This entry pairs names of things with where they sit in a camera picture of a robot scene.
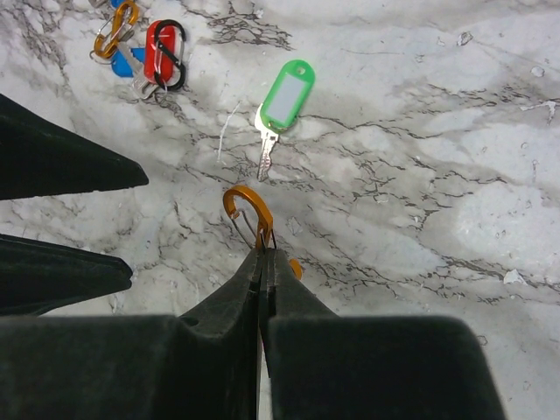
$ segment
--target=green plastic tag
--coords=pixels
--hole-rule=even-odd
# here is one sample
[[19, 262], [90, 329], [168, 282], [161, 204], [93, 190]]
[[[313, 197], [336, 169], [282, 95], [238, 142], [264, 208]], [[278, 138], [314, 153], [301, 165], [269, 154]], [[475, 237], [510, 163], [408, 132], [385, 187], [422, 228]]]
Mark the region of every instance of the green plastic tag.
[[288, 61], [262, 103], [261, 119], [276, 133], [286, 131], [296, 119], [315, 82], [312, 67], [301, 59]]

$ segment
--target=gold carabiner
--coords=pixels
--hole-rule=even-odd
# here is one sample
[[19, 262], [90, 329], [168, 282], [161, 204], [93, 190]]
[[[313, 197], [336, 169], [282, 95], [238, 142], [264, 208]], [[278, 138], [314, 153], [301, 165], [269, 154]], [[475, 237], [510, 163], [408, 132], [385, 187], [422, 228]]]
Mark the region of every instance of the gold carabiner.
[[[125, 20], [126, 13], [130, 10], [128, 19]], [[102, 59], [110, 59], [116, 52], [116, 46], [121, 40], [121, 38], [128, 33], [126, 31], [121, 35], [121, 31], [126, 26], [126, 24], [132, 26], [138, 20], [139, 9], [138, 6], [132, 0], [124, 0], [119, 7], [115, 10], [115, 15], [111, 17], [97, 32], [94, 42], [94, 53], [101, 57]], [[103, 35], [102, 31], [105, 26], [113, 21], [111, 25], [111, 33], [109, 35]]]
[[[249, 224], [245, 212], [243, 210], [237, 210], [237, 208], [235, 207], [234, 197], [240, 197], [246, 200], [255, 209], [256, 215], [259, 217], [259, 221], [256, 225], [256, 231], [253, 230], [253, 228]], [[235, 229], [237, 230], [237, 232], [239, 232], [241, 238], [243, 238], [243, 240], [247, 243], [247, 245], [249, 245], [250, 248], [253, 248], [253, 246], [242, 233], [242, 231], [239, 230], [239, 227], [235, 222], [235, 219], [237, 219], [240, 214], [243, 216], [243, 219], [256, 238], [255, 248], [265, 249], [268, 247], [270, 237], [274, 237], [274, 233], [272, 232], [272, 214], [270, 213], [269, 208], [266, 207], [266, 204], [264, 204], [264, 201], [263, 199], [261, 199], [259, 194], [245, 185], [232, 186], [224, 193], [224, 209], [226, 210], [229, 219], [231, 219], [231, 221], [234, 223]]]

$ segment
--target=white marble countertop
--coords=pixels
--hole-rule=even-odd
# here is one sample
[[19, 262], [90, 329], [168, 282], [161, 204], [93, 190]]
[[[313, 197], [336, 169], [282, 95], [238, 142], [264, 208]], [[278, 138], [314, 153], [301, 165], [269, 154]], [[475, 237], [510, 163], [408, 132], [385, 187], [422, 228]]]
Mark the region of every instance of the white marble countertop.
[[[130, 290], [55, 313], [196, 305], [247, 254], [221, 206], [244, 183], [331, 309], [461, 318], [508, 417], [557, 419], [557, 1], [142, 0], [142, 31], [173, 18], [189, 32], [184, 90], [147, 102], [88, 57], [109, 7], [7, 3], [0, 92], [150, 178], [128, 191], [0, 202], [1, 233], [120, 256], [135, 271]], [[465, 32], [472, 39], [458, 45]], [[254, 113], [295, 58], [317, 81], [259, 184]], [[504, 282], [513, 270], [524, 283]]]

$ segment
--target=black carabiner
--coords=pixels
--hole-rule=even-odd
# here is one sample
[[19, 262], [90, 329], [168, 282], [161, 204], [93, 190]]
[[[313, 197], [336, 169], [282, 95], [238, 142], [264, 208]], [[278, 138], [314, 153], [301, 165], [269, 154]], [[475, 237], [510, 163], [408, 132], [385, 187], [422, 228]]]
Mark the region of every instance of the black carabiner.
[[174, 90], [181, 89], [185, 84], [186, 66], [183, 64], [181, 59], [175, 57], [175, 55], [171, 51], [169, 51], [169, 49], [164, 45], [164, 43], [159, 40], [159, 33], [167, 26], [173, 26], [177, 28], [179, 33], [181, 34], [181, 39], [183, 40], [183, 44], [181, 45], [180, 58], [181, 59], [183, 58], [183, 51], [185, 49], [185, 42], [186, 42], [186, 32], [185, 29], [183, 29], [183, 26], [181, 26], [181, 24], [176, 20], [166, 19], [166, 20], [162, 20], [157, 24], [156, 29], [154, 30], [154, 46], [156, 46], [156, 48], [160, 50], [162, 54], [165, 55], [165, 57], [167, 57], [169, 60], [173, 62], [173, 65], [179, 71], [179, 77], [177, 83], [174, 83], [170, 86], [166, 86], [164, 80], [161, 78], [161, 75], [157, 71], [154, 71], [154, 80], [156, 81], [157, 85], [160, 86], [162, 89], [174, 91]]

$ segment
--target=red plastic tag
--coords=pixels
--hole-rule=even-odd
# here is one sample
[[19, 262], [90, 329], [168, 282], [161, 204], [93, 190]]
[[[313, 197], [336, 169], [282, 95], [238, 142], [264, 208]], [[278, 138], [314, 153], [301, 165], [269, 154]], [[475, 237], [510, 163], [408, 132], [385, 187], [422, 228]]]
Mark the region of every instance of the red plastic tag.
[[[173, 62], [156, 48], [154, 31], [159, 22], [158, 20], [151, 24], [146, 33], [146, 60], [143, 65], [143, 75], [154, 84], [156, 83], [154, 72], [158, 72], [163, 81], [168, 81], [173, 75]], [[172, 26], [166, 26], [161, 30], [159, 40], [169, 51], [175, 53], [175, 29]]]

